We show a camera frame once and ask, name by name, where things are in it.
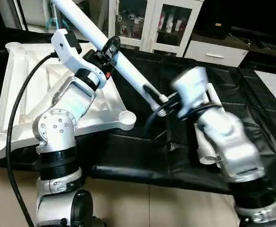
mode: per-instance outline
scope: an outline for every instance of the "floor tile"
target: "floor tile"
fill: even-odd
[[[236,227],[232,198],[150,186],[151,227]]]

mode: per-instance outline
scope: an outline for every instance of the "glass cabinet door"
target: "glass cabinet door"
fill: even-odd
[[[109,0],[73,1],[103,33],[108,34]],[[60,28],[72,30],[78,39],[86,40],[65,15],[54,11],[49,0],[21,0],[20,3],[29,31],[54,33],[58,22]]]
[[[147,50],[183,56],[202,2],[157,0]]]
[[[114,23],[109,25],[109,37],[117,35],[122,44],[144,48],[149,35],[155,0],[110,0],[110,9],[115,7]]]

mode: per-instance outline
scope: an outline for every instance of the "white cabinet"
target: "white cabinet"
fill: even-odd
[[[202,6],[199,0],[109,0],[108,36],[146,52],[182,57]]]
[[[192,40],[186,51],[185,58],[238,67],[247,53],[247,50]]]

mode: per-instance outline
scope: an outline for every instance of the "black table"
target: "black table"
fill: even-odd
[[[13,29],[0,30],[0,92],[8,54],[5,44],[48,43],[51,35]],[[133,50],[125,56],[162,93],[172,93],[170,82],[187,68],[205,66],[226,111],[241,118],[248,138],[260,151],[268,177],[276,189],[276,99],[251,70],[196,62]],[[149,183],[206,192],[230,193],[215,165],[197,160],[193,124],[178,122],[172,116],[158,118],[149,135],[142,136],[149,105],[117,72],[112,74],[120,96],[129,111],[137,116],[131,131],[113,129],[77,137],[80,166],[94,178]],[[150,141],[167,129],[167,133]],[[35,147],[12,152],[16,169],[35,170]],[[5,159],[0,160],[5,166]]]

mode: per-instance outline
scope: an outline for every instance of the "robotic arm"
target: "robotic arm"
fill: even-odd
[[[55,94],[52,106],[33,124],[40,144],[40,177],[37,180],[38,227],[89,227],[92,225],[92,198],[81,189],[81,169],[76,161],[75,132],[80,117],[88,111],[104,87],[111,66],[158,110],[168,99],[119,51],[118,37],[107,39],[72,0],[52,3],[95,45],[97,51],[79,56],[80,45],[71,32],[59,29],[52,44],[62,63],[75,75],[68,78]],[[240,120],[231,113],[204,107],[207,77],[204,68],[184,72],[172,84],[181,98],[181,119],[194,110],[197,125],[216,150],[223,175],[235,198],[235,209],[242,226],[276,223],[276,196],[270,189],[256,147],[247,139]],[[159,116],[166,115],[161,108]]]

